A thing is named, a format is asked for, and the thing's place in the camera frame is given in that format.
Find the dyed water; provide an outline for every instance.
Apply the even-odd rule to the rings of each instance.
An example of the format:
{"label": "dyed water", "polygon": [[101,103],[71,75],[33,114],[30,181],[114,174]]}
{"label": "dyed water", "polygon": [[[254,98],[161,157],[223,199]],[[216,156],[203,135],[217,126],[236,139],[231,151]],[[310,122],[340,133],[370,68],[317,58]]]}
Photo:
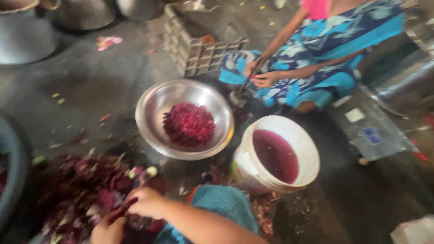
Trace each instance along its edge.
{"label": "dyed water", "polygon": [[253,146],[268,172],[285,183],[294,183],[299,173],[298,159],[282,136],[269,130],[256,130],[253,132]]}

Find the concrete floor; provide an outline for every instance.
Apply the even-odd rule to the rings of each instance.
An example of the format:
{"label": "concrete floor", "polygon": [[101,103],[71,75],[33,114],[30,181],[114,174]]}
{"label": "concrete floor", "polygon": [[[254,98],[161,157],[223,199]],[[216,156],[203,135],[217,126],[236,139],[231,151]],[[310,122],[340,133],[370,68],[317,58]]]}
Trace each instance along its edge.
{"label": "concrete floor", "polygon": [[[246,26],[249,48],[264,49],[290,19],[287,10],[276,10],[271,2],[242,0],[228,3]],[[102,30],[72,35],[59,32],[61,47],[42,61],[0,66],[0,109],[24,127],[34,155],[55,158],[59,154],[85,154],[96,148],[104,153],[117,148],[138,165],[158,165],[164,157],[138,134],[134,109],[139,96],[150,86],[180,78],[163,50],[163,19],[146,23],[116,20]],[[97,51],[99,36],[121,36],[123,42]],[[218,73],[195,77],[222,91]],[[51,96],[60,93],[64,105]],[[237,133],[226,149],[199,162],[169,160],[159,166],[168,181],[169,195],[177,198],[178,187],[200,182],[211,164],[227,168],[239,145],[243,128],[266,115],[253,102],[254,118],[237,125]],[[105,114],[111,117],[104,125]],[[411,155],[400,154],[366,167],[356,163],[356,153],[340,128],[323,112],[288,115],[312,137],[321,158],[318,178],[304,191],[288,194],[275,205],[276,243],[391,243],[389,233],[401,222],[434,213],[432,173],[423,170]],[[86,144],[69,146],[82,130],[89,132]],[[63,143],[48,149],[49,145]],[[22,243],[31,233],[22,201],[0,243]]]}

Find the plastic crate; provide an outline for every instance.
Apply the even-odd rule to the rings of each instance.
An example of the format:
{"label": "plastic crate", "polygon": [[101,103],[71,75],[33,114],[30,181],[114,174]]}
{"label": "plastic crate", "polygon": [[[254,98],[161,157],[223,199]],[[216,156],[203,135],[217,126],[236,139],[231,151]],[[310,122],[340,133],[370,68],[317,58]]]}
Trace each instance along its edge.
{"label": "plastic crate", "polygon": [[[177,4],[164,8],[164,49],[182,76],[217,71],[227,51],[240,50],[249,42],[243,26],[228,11],[181,11]],[[216,42],[204,43],[212,35]]]}

